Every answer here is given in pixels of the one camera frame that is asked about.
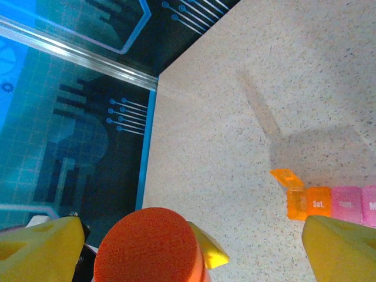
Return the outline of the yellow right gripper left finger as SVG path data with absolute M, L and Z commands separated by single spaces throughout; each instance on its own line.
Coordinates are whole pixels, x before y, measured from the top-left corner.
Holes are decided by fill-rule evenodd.
M 72 281 L 85 242 L 78 217 L 1 234 L 1 281 Z

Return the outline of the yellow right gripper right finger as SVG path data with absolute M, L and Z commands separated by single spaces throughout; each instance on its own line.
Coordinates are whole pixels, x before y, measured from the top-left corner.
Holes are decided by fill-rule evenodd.
M 375 229 L 309 216 L 302 242 L 317 281 L 375 281 Z

